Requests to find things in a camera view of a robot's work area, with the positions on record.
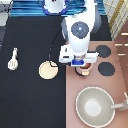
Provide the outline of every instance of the white bowl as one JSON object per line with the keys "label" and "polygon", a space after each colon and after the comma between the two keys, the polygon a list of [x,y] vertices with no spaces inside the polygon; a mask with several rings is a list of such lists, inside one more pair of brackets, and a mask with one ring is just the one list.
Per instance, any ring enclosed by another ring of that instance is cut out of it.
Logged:
{"label": "white bowl", "polygon": [[99,87],[87,87],[76,98],[76,111],[80,119],[94,128],[105,127],[115,116],[112,97]]}

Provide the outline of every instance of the table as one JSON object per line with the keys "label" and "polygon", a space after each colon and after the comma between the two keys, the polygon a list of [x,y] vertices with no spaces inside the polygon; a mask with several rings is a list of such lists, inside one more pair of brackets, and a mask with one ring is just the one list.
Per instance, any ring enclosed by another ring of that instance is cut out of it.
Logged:
{"label": "table", "polygon": [[[89,86],[100,87],[106,90],[113,98],[115,103],[125,100],[124,92],[126,87],[117,56],[117,50],[114,41],[92,41],[89,45],[90,51],[95,51],[99,45],[106,45],[111,49],[111,55],[106,58],[98,57],[93,65],[90,74],[87,77],[76,75],[73,67],[66,67],[66,128],[90,128],[84,124],[78,117],[75,110],[75,100],[80,91]],[[115,67],[115,73],[112,76],[103,76],[98,71],[98,65],[101,62],[110,62]],[[128,110],[116,111],[113,121],[105,128],[127,128]]]}
{"label": "table", "polygon": [[[0,128],[65,128],[66,67],[44,80],[38,73],[48,60],[51,42],[61,29],[62,17],[9,18],[0,51]],[[58,64],[65,40],[60,33],[51,60]],[[14,47],[18,48],[19,67],[7,68]]]}

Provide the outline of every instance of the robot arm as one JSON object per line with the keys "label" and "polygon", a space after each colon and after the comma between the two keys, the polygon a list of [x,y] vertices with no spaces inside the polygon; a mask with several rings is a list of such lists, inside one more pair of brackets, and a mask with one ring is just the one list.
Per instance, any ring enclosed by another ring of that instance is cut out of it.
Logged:
{"label": "robot arm", "polygon": [[95,63],[98,53],[88,53],[90,33],[95,25],[96,3],[86,0],[87,11],[65,17],[62,21],[62,34],[68,45],[61,46],[59,62],[71,62],[71,66],[85,66]]}

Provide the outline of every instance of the black mat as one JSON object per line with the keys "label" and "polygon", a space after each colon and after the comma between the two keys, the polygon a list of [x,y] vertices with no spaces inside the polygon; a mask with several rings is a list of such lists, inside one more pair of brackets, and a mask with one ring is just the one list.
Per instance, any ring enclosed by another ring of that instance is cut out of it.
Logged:
{"label": "black mat", "polygon": [[[51,42],[61,29],[61,17],[9,18],[0,50],[0,128],[66,128],[66,68],[52,80],[38,74],[48,60]],[[58,64],[60,33],[52,50]],[[7,68],[13,48],[18,48],[19,67]]]}
{"label": "black mat", "polygon": [[111,49],[106,46],[106,45],[99,45],[96,47],[96,52],[99,53],[98,56],[102,57],[102,58],[106,58],[109,55],[111,55]]}
{"label": "black mat", "polygon": [[112,76],[115,72],[115,68],[110,62],[100,63],[98,66],[98,70],[103,76]]}

